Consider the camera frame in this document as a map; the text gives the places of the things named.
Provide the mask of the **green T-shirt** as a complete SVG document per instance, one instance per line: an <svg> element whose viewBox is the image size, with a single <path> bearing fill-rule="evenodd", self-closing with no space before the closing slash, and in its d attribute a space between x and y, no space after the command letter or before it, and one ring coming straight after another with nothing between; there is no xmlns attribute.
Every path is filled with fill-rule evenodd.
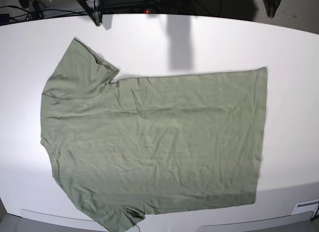
<svg viewBox="0 0 319 232"><path fill-rule="evenodd" d="M74 206L110 232L146 215L255 203L267 69L131 77L73 39L41 99L41 144Z"/></svg>

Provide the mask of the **black power adapter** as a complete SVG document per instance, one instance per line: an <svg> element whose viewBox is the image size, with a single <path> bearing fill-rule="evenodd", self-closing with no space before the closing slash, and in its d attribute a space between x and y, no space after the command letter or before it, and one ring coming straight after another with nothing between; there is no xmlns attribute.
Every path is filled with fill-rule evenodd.
<svg viewBox="0 0 319 232"><path fill-rule="evenodd" d="M1 13L0 14L0 23L7 23L10 21L10 16L8 13Z"/></svg>

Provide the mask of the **black aluminium frame rail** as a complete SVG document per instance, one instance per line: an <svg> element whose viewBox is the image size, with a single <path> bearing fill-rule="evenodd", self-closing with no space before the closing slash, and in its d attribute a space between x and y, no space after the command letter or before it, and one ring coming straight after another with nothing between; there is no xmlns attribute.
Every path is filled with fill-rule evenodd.
<svg viewBox="0 0 319 232"><path fill-rule="evenodd" d="M104 0L103 13L190 14L195 0Z"/></svg>

